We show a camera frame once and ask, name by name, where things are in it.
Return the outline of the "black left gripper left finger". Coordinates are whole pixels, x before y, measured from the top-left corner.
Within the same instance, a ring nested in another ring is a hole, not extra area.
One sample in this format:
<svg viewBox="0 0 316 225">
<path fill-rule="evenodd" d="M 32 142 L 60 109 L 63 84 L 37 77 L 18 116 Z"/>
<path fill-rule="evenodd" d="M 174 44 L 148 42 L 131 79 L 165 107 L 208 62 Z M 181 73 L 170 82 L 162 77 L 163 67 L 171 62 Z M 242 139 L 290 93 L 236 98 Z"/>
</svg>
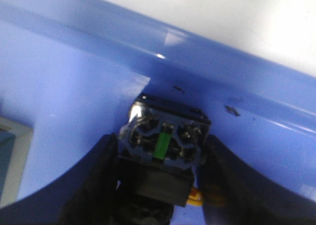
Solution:
<svg viewBox="0 0 316 225">
<path fill-rule="evenodd" d="M 108 225 L 117 187 L 118 139 L 104 135 L 72 168 L 0 210 L 2 225 Z"/>
</svg>

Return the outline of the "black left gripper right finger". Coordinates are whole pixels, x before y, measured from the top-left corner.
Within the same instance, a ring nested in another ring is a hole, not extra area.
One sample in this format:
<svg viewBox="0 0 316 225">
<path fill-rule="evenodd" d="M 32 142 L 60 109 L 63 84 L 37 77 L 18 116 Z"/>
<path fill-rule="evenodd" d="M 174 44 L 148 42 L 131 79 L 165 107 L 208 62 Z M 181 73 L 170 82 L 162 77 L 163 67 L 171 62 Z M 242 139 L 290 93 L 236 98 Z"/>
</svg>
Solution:
<svg viewBox="0 0 316 225">
<path fill-rule="evenodd" d="M 265 177 L 208 135 L 198 171 L 207 225 L 314 225 L 316 203 Z"/>
</svg>

